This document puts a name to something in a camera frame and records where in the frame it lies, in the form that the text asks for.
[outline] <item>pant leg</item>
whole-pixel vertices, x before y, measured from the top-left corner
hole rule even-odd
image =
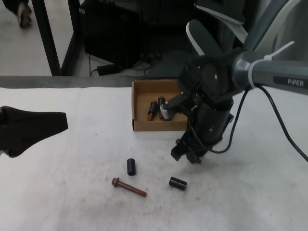
[[[18,6],[20,3],[28,4],[29,0],[3,0],[5,7],[17,15]]]

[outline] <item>white cable tie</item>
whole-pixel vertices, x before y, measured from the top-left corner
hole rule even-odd
[[[255,84],[253,82],[253,79],[252,79],[252,70],[254,69],[255,65],[260,63],[260,62],[263,62],[263,61],[271,61],[272,58],[281,53],[282,51],[284,51],[285,49],[287,49],[288,47],[290,47],[291,45],[293,45],[295,42],[294,41],[291,41],[287,44],[285,44],[283,47],[281,47],[280,49],[278,49],[277,51],[275,51],[274,53],[272,54],[267,54],[264,56],[263,59],[259,59],[259,60],[255,60],[253,63],[250,64],[249,68],[248,68],[248,80],[249,80],[249,83],[251,85],[252,88],[255,88]]]

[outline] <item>black cylindrical spacer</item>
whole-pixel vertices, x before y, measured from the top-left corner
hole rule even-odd
[[[159,106],[161,106],[161,105],[163,105],[165,103],[166,103],[166,99],[164,97],[159,97],[158,98],[158,105]]]
[[[136,174],[136,165],[134,159],[127,160],[127,174],[129,176],[134,176]]]
[[[175,177],[171,177],[170,180],[169,180],[169,185],[184,191],[186,189],[187,182],[179,180]]]
[[[153,115],[156,115],[157,111],[158,111],[158,103],[156,101],[152,101],[148,114],[152,113]]]

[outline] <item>shoe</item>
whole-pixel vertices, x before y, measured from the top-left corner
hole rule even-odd
[[[19,4],[17,17],[20,28],[26,29],[31,26],[31,13],[32,11],[27,4],[23,2]]]

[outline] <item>bolt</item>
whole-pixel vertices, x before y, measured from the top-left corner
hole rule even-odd
[[[153,120],[153,117],[156,115],[157,111],[158,111],[158,103],[156,101],[152,101],[148,112],[149,114],[148,121]]]
[[[125,183],[123,183],[123,182],[121,182],[121,181],[119,181],[120,179],[119,179],[119,177],[118,178],[114,178],[113,180],[112,180],[112,185],[113,186],[120,186],[121,188],[123,188],[123,189],[126,189],[126,190],[128,190],[128,191],[132,191],[133,193],[136,193],[136,194],[138,194],[138,195],[140,195],[140,196],[144,196],[144,197],[146,197],[146,192],[144,192],[144,191],[141,191],[141,190],[139,190],[139,189],[136,189],[136,188],[134,188],[133,186],[130,186],[130,185],[128,185],[128,184],[125,184]]]
[[[164,119],[163,114],[160,110],[160,106],[166,103],[166,99],[164,97],[159,97],[158,98],[158,110],[159,110],[159,119]]]

